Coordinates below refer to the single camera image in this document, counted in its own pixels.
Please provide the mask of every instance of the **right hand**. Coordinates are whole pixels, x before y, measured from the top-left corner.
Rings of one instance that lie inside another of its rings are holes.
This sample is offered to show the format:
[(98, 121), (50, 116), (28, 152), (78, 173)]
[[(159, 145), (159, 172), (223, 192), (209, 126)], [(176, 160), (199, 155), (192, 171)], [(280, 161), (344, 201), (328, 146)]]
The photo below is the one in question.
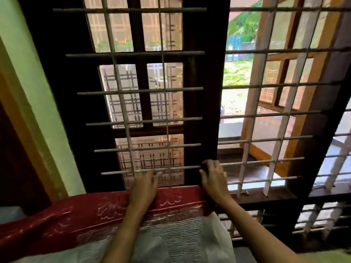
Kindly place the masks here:
[(207, 159), (203, 163), (207, 165), (209, 174), (207, 175), (202, 169), (199, 170), (202, 186), (213, 201), (222, 206), (231, 199), (223, 168), (219, 161)]

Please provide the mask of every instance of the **ground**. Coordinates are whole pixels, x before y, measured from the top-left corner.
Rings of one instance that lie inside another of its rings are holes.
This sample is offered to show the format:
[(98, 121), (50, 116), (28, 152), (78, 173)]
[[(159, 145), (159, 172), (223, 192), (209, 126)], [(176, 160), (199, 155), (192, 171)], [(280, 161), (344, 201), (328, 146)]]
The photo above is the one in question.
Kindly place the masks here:
[[(248, 85), (250, 83), (252, 61), (224, 63), (223, 85)], [(225, 89), (222, 91), (222, 105), (225, 115), (244, 114), (248, 89)], [(225, 119), (224, 123), (241, 122), (239, 119)]]

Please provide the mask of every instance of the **light green wall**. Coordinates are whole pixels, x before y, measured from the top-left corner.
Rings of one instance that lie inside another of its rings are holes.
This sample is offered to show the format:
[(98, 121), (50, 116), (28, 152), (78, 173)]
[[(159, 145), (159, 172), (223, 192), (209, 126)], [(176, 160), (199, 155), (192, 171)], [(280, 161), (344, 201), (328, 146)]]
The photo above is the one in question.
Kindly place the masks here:
[(0, 70), (47, 168), (53, 177), (59, 172), (69, 196), (84, 194), (50, 86), (17, 0), (0, 0), (0, 38)]

